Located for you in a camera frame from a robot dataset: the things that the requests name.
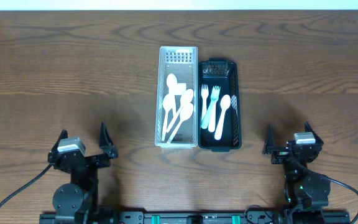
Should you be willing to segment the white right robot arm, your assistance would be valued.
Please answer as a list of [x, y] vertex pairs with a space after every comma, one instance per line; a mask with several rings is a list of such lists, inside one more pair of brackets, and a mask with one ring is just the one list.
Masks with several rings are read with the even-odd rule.
[[281, 164], [284, 169], [284, 195], [288, 206], [273, 215], [274, 223], [326, 223], [323, 208], [328, 206], [330, 181], [321, 174], [307, 169], [322, 150], [324, 142], [305, 123], [302, 133], [295, 133], [294, 140], [285, 147], [275, 145], [273, 129], [267, 130], [263, 154], [271, 156], [272, 164]]

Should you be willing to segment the white plastic fork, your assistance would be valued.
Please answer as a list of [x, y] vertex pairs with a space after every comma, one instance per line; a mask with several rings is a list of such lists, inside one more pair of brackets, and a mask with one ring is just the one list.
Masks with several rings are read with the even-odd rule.
[[207, 84], [202, 84], [201, 86], [201, 99], [202, 99], [202, 109], [201, 109], [201, 119], [204, 119], [207, 111], [206, 101], [209, 96], [209, 89]]
[[208, 106], [208, 109], [206, 111], [206, 114], [201, 122], [201, 128], [202, 129], [206, 129], [209, 125], [209, 121], [211, 119], [211, 115], [213, 113], [213, 107], [216, 104], [218, 98], [219, 98], [219, 93], [220, 93], [220, 86], [213, 86], [213, 89], [211, 91], [211, 95], [210, 95], [210, 104]]
[[216, 124], [216, 103], [219, 99], [220, 94], [220, 86], [213, 86], [213, 90], [211, 93], [211, 116], [208, 123], [208, 131], [214, 132], [215, 131], [215, 124]]

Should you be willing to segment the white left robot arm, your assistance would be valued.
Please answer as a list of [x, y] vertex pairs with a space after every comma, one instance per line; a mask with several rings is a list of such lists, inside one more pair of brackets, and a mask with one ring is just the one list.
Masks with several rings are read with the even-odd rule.
[[70, 138], [63, 130], [48, 154], [54, 169], [70, 174], [70, 182], [54, 193], [53, 214], [41, 214], [40, 223], [118, 223], [118, 214], [98, 204], [98, 170], [109, 167], [118, 151], [104, 123], [99, 133], [101, 154], [86, 156], [79, 137]]

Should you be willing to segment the dark green plastic basket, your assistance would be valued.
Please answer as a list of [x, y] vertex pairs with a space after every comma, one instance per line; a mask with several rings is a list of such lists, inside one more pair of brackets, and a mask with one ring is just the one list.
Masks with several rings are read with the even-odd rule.
[[[239, 84], [237, 65], [232, 60], [226, 58], [210, 58], [209, 60], [201, 61], [198, 64], [198, 81], [199, 88], [199, 109], [198, 109], [198, 145], [203, 149], [209, 149], [213, 152], [228, 152], [232, 149], [239, 149], [242, 146], [241, 133], [241, 111], [239, 103]], [[216, 103], [216, 126], [221, 114], [220, 101], [224, 95], [231, 97], [231, 105], [227, 109], [224, 119], [223, 134], [220, 140], [215, 140], [214, 132], [209, 132], [208, 128], [201, 128], [201, 86], [207, 84], [209, 89], [209, 96], [206, 101], [206, 106], [210, 104], [210, 95], [213, 86], [220, 86], [219, 99]]]

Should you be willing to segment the white plastic spoon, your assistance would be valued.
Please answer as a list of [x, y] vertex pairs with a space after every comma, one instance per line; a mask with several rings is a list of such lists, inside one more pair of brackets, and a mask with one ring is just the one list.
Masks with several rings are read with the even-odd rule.
[[231, 97], [229, 95], [224, 95], [220, 101], [221, 114], [214, 133], [215, 140], [220, 140], [222, 138], [225, 114], [230, 105]]
[[173, 94], [167, 94], [163, 99], [163, 109], [165, 110], [165, 116], [162, 128], [162, 141], [165, 140], [168, 123], [168, 113], [173, 108], [173, 100], [175, 99]]
[[172, 140], [175, 137], [176, 133], [178, 132], [181, 124], [191, 117], [191, 115], [193, 114], [193, 110], [194, 110], [193, 103], [188, 103], [183, 107], [183, 109], [180, 112], [180, 121], [177, 124], [177, 126], [175, 127], [175, 129], [173, 130], [173, 132], [171, 133], [171, 135], [167, 141], [169, 144], [172, 142]]
[[172, 100], [172, 113], [175, 116], [177, 112], [176, 100], [175, 100], [175, 89], [177, 86], [177, 78], [173, 73], [170, 73], [167, 76], [167, 86], [168, 86], [168, 94], [171, 96], [171, 100]]
[[170, 124], [167, 127], [167, 132], [169, 132], [173, 125], [175, 124], [177, 118], [179, 117], [180, 112], [182, 111], [182, 109], [184, 108], [184, 106], [188, 103], [191, 103], [192, 99], [194, 97], [194, 91], [193, 89], [187, 89], [184, 94], [182, 94], [181, 98], [180, 98], [180, 107], [177, 110], [177, 112], [175, 113], [175, 115], [173, 116]]

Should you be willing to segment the clear plastic basket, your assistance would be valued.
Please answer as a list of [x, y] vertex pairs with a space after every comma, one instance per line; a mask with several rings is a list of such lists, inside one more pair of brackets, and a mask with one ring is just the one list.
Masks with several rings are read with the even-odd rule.
[[[162, 128], [165, 116], [163, 99], [168, 94], [167, 76], [173, 73], [177, 78], [175, 89], [176, 109], [180, 107], [180, 98], [187, 89], [193, 89], [194, 97], [191, 101], [194, 105], [193, 114], [184, 121], [172, 142], [167, 141], [180, 121], [180, 115], [169, 132], [166, 132], [162, 141]], [[155, 145], [161, 148], [193, 148], [198, 145], [198, 48], [162, 46], [159, 52], [158, 77], [157, 77], [157, 105], [155, 113]], [[173, 118], [172, 109], [168, 113], [168, 123]]]

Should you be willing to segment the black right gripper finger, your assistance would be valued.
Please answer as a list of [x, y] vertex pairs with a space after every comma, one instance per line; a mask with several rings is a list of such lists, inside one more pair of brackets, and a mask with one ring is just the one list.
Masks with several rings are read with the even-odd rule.
[[273, 138], [273, 129], [272, 129], [272, 125], [269, 124], [267, 129], [267, 138], [264, 144], [264, 151], [273, 151], [274, 148], [275, 148], [275, 142]]
[[316, 140], [316, 144], [323, 144], [324, 141], [315, 133], [315, 131], [313, 130], [313, 128], [310, 126], [309, 122], [305, 122], [305, 131], [306, 132], [311, 132]]

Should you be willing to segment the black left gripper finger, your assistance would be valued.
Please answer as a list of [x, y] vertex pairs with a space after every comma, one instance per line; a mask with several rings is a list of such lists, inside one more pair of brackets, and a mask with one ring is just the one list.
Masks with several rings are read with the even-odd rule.
[[116, 149], [104, 122], [101, 123], [101, 129], [99, 134], [99, 147], [104, 152], [115, 152]]
[[67, 137], [68, 137], [67, 130], [63, 129], [63, 130], [61, 131], [61, 133], [60, 133], [60, 135], [59, 135], [59, 137], [58, 137], [56, 143], [55, 143], [54, 146], [52, 147], [52, 152], [57, 151], [57, 148], [58, 148], [58, 145], [59, 145], [60, 141], [61, 141], [62, 139], [66, 139]]

